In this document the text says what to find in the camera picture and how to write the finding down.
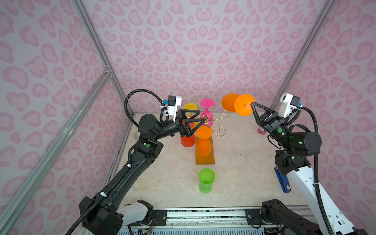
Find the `orange wine glass front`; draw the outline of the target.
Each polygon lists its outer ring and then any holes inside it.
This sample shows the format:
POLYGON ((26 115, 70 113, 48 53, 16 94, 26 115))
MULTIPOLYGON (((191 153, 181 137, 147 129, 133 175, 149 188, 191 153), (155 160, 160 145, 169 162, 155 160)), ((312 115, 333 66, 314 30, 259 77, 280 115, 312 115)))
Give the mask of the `orange wine glass front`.
POLYGON ((211 142, 209 138, 212 136, 212 130, 207 126, 201 126, 196 131, 196 154, 199 157, 207 157, 211 153, 211 142))

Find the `orange wine glass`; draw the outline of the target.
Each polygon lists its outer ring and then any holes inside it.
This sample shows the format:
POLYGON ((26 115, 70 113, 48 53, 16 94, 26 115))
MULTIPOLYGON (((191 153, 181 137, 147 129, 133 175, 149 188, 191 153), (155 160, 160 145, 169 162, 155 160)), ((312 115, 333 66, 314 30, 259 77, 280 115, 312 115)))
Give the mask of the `orange wine glass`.
POLYGON ((209 138, 212 136, 212 130, 207 126, 201 126, 196 131, 196 154, 199 157, 207 157, 211 153, 211 142, 209 138))
POLYGON ((245 117, 253 113, 251 104, 254 102, 254 97, 249 94, 228 93, 222 98, 221 104, 226 111, 236 112, 238 115, 245 117))

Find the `green wine glass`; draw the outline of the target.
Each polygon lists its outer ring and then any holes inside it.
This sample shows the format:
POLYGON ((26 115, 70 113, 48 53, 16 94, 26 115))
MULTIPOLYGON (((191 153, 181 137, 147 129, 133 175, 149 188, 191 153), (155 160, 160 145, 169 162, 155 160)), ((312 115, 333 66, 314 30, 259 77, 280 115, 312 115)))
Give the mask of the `green wine glass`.
POLYGON ((199 190, 202 193, 210 193, 215 181, 215 172, 210 168, 204 168, 199 172, 199 190))

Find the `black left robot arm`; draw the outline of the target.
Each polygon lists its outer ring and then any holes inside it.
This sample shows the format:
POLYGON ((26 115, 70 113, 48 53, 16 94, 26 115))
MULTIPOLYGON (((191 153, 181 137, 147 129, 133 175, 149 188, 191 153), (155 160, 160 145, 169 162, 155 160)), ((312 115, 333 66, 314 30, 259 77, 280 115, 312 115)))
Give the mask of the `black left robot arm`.
POLYGON ((80 217, 67 234, 72 234, 78 225, 95 235, 116 235, 123 226, 133 223, 149 225, 153 220, 151 204, 138 200, 119 212, 120 204, 140 175, 159 156, 164 146, 159 140, 176 133, 182 137, 191 137, 205 122, 199 116, 199 110, 180 109, 175 120, 161 123, 152 114, 143 115, 138 127, 140 137, 129 149, 125 166, 93 198, 85 197, 80 202, 80 217))

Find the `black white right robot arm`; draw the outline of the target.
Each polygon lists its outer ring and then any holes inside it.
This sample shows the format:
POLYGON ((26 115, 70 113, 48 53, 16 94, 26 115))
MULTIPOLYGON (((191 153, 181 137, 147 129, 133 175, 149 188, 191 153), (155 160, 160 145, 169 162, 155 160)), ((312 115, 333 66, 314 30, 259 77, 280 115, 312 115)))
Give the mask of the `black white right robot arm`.
POLYGON ((301 110, 311 116, 314 130, 297 125, 300 132, 294 132, 294 125, 287 125, 275 110, 253 102, 251 105, 256 123, 276 140, 279 149, 275 151, 275 164, 282 175, 290 179, 303 196, 316 223, 298 215, 278 199, 264 201, 260 209, 260 220, 264 223, 279 223, 297 235, 366 235, 364 229, 356 226, 345 217, 319 182, 318 155, 322 139, 318 133, 318 122, 314 113, 301 105, 293 108, 293 113, 301 110))

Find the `red wine glass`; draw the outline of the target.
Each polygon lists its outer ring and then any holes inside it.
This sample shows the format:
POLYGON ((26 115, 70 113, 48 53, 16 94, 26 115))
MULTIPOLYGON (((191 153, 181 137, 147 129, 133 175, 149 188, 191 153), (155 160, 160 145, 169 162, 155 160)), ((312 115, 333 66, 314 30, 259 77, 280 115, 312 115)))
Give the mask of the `red wine glass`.
POLYGON ((181 145, 184 147, 192 147, 195 145, 195 136, 192 134, 191 136, 187 137, 181 137, 180 138, 181 145))

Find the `pink wine glass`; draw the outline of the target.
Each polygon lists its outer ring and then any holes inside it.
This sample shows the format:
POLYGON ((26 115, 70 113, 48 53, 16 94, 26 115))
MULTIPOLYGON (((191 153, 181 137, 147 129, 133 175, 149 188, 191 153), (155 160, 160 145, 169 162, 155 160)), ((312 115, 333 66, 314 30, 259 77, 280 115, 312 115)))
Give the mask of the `pink wine glass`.
POLYGON ((204 118, 206 120, 205 121, 206 126, 212 127, 213 115, 212 115, 212 111, 210 111, 210 108, 215 107, 215 102, 212 99, 203 99, 201 100, 200 105, 205 109, 201 113, 201 118, 204 118))

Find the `pink jar black lid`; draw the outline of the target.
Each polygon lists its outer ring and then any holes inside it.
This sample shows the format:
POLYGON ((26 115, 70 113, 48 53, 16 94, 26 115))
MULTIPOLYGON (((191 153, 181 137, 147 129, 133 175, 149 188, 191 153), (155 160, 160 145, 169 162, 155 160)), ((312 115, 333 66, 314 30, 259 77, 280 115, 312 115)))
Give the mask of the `pink jar black lid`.
POLYGON ((265 135, 266 131, 263 128, 259 127, 258 128, 258 133, 261 134, 261 135, 265 135))

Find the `blue box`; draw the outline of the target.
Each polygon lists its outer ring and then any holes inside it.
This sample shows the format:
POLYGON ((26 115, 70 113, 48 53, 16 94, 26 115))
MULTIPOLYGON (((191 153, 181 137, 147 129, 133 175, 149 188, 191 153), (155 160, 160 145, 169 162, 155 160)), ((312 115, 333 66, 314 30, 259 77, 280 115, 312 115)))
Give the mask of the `blue box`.
POLYGON ((279 183, 280 183, 280 186, 281 186, 283 192, 284 193, 290 193, 291 192, 291 187, 290 187, 289 180, 288 180, 287 176, 283 175, 279 171, 279 169, 278 169, 277 166, 274 168, 274 170, 275 170, 275 173, 277 175, 277 178, 279 180, 279 183))

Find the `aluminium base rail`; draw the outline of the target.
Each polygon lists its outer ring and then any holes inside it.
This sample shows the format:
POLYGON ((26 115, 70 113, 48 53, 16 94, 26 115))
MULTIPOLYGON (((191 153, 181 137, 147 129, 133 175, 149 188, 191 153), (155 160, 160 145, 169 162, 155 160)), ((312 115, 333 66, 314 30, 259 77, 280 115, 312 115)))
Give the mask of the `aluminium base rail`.
POLYGON ((174 226, 174 225, 205 225, 231 224, 249 225, 259 229, 265 225, 281 225, 289 228, 297 235, 322 235, 328 226, 319 227, 289 209, 278 200, 264 202, 260 209, 166 209, 155 210, 144 202, 127 205, 115 212, 100 206, 91 211, 82 211, 80 222, 95 235, 116 235, 121 228, 128 226, 174 226))

